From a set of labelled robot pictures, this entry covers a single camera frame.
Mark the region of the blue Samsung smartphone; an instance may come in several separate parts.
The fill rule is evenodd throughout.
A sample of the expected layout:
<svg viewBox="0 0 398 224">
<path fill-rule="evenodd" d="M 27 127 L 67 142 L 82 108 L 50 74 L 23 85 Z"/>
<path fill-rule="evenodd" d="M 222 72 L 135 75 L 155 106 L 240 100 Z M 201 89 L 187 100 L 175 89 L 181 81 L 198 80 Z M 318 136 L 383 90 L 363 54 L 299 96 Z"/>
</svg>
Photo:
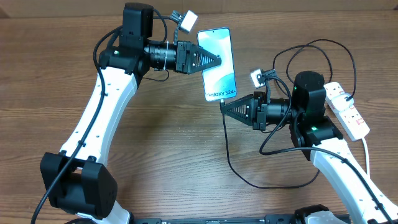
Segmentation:
<svg viewBox="0 0 398 224">
<path fill-rule="evenodd" d="M 227 27 L 201 30 L 197 33 L 199 46 L 210 53 L 202 56 L 200 64 L 206 101 L 233 98 L 237 94 L 231 32 Z"/>
</svg>

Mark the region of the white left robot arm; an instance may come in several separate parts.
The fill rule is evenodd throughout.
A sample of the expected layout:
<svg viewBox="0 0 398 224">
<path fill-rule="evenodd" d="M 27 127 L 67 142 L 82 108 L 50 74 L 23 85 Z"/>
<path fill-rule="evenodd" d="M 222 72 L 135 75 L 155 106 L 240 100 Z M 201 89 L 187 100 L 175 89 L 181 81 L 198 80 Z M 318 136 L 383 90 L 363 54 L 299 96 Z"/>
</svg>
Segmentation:
<svg viewBox="0 0 398 224">
<path fill-rule="evenodd" d="M 93 51 L 96 85 L 75 130 L 58 153 L 40 162 L 42 201 L 78 222 L 134 222 L 117 202 L 118 185 L 106 166 L 121 116 L 147 72 L 192 74 L 221 64 L 219 55 L 192 42 L 153 40 L 153 21 L 160 18 L 151 5 L 126 3 L 121 26 L 101 38 L 106 48 Z"/>
</svg>

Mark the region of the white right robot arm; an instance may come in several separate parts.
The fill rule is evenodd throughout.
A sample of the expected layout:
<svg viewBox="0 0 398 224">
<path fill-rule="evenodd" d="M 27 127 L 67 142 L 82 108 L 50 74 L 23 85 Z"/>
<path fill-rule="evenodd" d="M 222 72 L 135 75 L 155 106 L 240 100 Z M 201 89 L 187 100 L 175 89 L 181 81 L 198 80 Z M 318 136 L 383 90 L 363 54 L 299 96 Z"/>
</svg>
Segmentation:
<svg viewBox="0 0 398 224">
<path fill-rule="evenodd" d="M 353 157 L 343 134 L 325 115 L 323 75 L 300 72 L 287 98 L 272 99 L 271 91 L 255 91 L 238 100 L 220 103 L 223 116 L 254 130 L 268 125 L 289 125 L 294 146 L 329 181 L 345 205 L 353 223 L 397 223 L 397 205 L 374 184 Z"/>
</svg>

